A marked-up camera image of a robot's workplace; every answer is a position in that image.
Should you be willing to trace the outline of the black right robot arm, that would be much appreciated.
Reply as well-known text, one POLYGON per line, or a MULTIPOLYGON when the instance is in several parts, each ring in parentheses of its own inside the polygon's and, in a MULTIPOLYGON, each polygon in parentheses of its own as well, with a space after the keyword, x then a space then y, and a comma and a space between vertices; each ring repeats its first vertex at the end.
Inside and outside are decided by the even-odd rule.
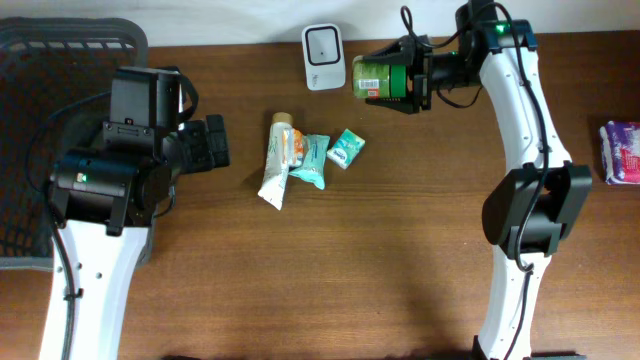
POLYGON ((574 164, 554 127, 538 70, 530 23, 496 1, 469 1, 456 10, 456 31, 432 42, 418 35, 408 7, 407 30, 364 62, 401 66, 389 95, 367 104, 405 114, 431 107, 443 89, 475 86, 492 102, 506 171, 482 207, 493 256, 489 305, 468 359, 532 359, 531 327, 544 273, 571 233, 592 189, 588 166, 574 164))

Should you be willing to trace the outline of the small orange white packet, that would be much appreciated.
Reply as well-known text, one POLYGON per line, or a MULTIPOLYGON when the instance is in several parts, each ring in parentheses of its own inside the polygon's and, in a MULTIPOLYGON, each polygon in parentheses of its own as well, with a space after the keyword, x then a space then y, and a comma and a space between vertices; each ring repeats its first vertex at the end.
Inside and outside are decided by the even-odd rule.
POLYGON ((295 128, 283 130, 283 162, 292 168, 300 167, 305 156, 305 136, 295 128))

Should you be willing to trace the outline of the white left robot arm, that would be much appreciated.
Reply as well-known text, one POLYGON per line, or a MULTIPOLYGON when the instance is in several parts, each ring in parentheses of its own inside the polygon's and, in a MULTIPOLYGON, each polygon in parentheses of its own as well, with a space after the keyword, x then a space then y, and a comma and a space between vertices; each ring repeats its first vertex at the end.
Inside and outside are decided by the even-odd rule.
POLYGON ((181 175, 231 163, 224 119, 194 119, 199 96, 176 67, 121 67, 103 144, 70 149, 44 183, 54 274, 39 356, 114 359, 135 269, 159 205, 181 175))

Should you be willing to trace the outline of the small teal tissue pack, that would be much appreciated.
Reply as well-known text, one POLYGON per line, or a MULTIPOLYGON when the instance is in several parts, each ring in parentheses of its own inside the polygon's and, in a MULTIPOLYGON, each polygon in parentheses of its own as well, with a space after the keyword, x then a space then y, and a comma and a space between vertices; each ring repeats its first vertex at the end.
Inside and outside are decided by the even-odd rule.
POLYGON ((349 129, 345 129, 327 151, 327 158, 342 169, 347 169, 360 153, 366 141, 349 129))

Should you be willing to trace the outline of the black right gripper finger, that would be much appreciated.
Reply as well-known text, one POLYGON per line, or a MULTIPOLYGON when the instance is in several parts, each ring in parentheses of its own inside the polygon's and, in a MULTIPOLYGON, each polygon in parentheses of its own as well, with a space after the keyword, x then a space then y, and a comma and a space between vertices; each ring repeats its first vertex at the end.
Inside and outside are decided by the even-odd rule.
POLYGON ((388 108, 403 114, 416 114, 420 112, 420 106, 415 105, 411 98, 367 98, 367 105, 388 108))
POLYGON ((383 49, 369 54, 367 60, 373 63, 412 63, 414 56, 414 41, 409 38, 399 38, 383 49))

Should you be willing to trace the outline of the green lid jar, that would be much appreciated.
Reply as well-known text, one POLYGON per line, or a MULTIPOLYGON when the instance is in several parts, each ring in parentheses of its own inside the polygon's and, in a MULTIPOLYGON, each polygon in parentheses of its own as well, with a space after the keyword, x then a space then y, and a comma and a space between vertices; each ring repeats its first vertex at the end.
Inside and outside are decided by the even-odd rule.
POLYGON ((359 99, 391 99, 407 96, 407 67, 368 62, 363 56, 352 61, 353 95, 359 99))

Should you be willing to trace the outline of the mint green wipes pack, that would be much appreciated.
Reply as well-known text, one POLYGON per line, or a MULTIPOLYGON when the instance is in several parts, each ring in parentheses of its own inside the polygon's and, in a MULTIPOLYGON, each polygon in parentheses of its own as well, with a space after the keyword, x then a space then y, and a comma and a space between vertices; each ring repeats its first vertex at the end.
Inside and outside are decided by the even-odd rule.
POLYGON ((310 134, 303 137, 302 164, 289 171, 289 175, 312 183, 319 190, 325 189, 324 166, 330 137, 310 134))

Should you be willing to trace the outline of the white shampoo tube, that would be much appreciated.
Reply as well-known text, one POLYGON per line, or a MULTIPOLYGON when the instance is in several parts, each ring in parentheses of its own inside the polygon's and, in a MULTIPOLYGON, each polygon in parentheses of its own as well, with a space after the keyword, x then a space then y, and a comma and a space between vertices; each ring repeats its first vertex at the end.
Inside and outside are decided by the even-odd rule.
POLYGON ((265 172, 258 196, 282 209, 286 182, 293 156, 293 117, 277 112, 272 117, 267 147, 265 172))

